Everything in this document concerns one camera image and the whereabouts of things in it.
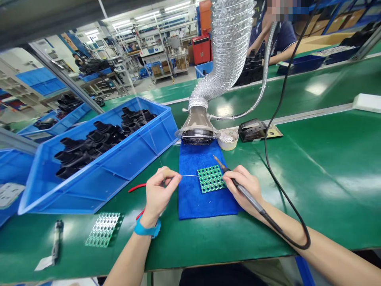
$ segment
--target green workbench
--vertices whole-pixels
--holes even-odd
[[[272,168],[305,222],[349,249],[381,246],[380,123],[381,114],[352,110],[280,124],[284,137],[268,141]],[[162,164],[178,170],[179,148],[173,146],[160,156]],[[258,176],[263,197],[295,217],[266,169],[262,141],[239,142],[223,155],[228,166],[242,164]],[[144,189],[127,190],[154,174],[160,160],[101,209],[125,214],[109,248],[84,245],[96,215],[25,214],[10,219],[0,231],[0,283],[107,275],[145,205]],[[38,261],[50,255],[57,219],[65,224],[60,260],[34,272]],[[295,254],[246,213],[179,221],[177,192],[161,220],[147,271]]]

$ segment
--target green circuit board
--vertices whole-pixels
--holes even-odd
[[[201,192],[209,193],[226,187],[222,180],[222,172],[218,165],[197,170]]]

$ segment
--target forearm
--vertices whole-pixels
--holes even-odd
[[[248,57],[252,50],[255,50],[256,53],[258,52],[258,49],[262,45],[263,40],[265,39],[266,33],[260,33],[258,38],[255,39],[254,43],[250,46],[250,48],[247,50],[246,56]]]
[[[301,224],[268,203],[263,205],[269,216],[296,243],[304,245],[306,237]],[[300,250],[292,246],[308,263],[335,285],[377,285],[381,270],[323,234],[308,228],[311,246]]]
[[[143,214],[140,223],[145,228],[156,226],[157,218]],[[105,286],[140,286],[144,274],[144,265],[151,236],[139,236],[133,233],[114,267],[107,277]]]
[[[296,47],[296,43],[290,45],[287,49],[285,49],[280,54],[272,56],[269,60],[269,66],[277,64],[281,61],[290,59],[292,57],[292,53],[294,52],[295,47]]]

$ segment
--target silver ducting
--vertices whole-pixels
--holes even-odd
[[[254,0],[212,0],[213,71],[193,90],[189,109],[208,108],[208,101],[221,96],[240,76],[252,29]]]
[[[264,58],[264,64],[263,64],[264,68],[263,68],[261,91],[260,91],[259,96],[258,96],[256,102],[254,103],[254,105],[252,107],[250,107],[249,110],[247,110],[244,113],[241,113],[239,115],[228,116],[228,117],[221,117],[221,116],[210,115],[210,119],[216,119],[216,120],[234,120],[234,119],[241,118],[243,116],[248,115],[250,112],[252,112],[258,106],[258,104],[260,103],[260,101],[261,101],[261,99],[263,97],[263,94],[265,93],[265,90],[266,90],[267,73],[268,73],[268,70],[269,70],[269,60],[270,60],[270,56],[271,56],[271,48],[273,46],[272,42],[273,42],[275,31],[277,29],[277,25],[278,25],[278,22],[273,22],[272,25],[271,25],[270,35],[269,35],[269,39],[268,39],[268,41],[266,43],[266,49],[265,49],[265,58]]]

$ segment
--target blue wristband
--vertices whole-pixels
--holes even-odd
[[[158,222],[156,223],[156,226],[154,228],[145,228],[140,224],[141,218],[142,218],[142,216],[140,216],[140,218],[136,221],[136,226],[134,228],[134,232],[140,236],[150,235],[150,236],[152,236],[152,239],[154,239],[156,236],[158,236],[159,231],[160,231],[160,227],[162,226],[162,223],[160,222],[160,220],[158,220]]]

